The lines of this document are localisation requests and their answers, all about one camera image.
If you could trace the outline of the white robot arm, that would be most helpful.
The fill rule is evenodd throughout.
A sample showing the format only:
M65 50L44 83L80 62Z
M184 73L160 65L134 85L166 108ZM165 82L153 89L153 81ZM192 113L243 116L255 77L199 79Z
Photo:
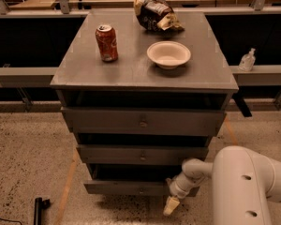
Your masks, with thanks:
M221 149L214 161L186 159L167 181L168 216L192 188L212 180L214 225L272 225L269 202L281 203L281 162L241 146Z

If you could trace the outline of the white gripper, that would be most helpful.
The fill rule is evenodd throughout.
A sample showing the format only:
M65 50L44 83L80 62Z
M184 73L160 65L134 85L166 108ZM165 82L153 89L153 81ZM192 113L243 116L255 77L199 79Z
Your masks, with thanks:
M173 178L166 178L166 183L170 190L170 195L163 210L164 216L170 216L172 212L179 206L179 199L184 199L192 188L198 186L199 180L187 177L183 172Z

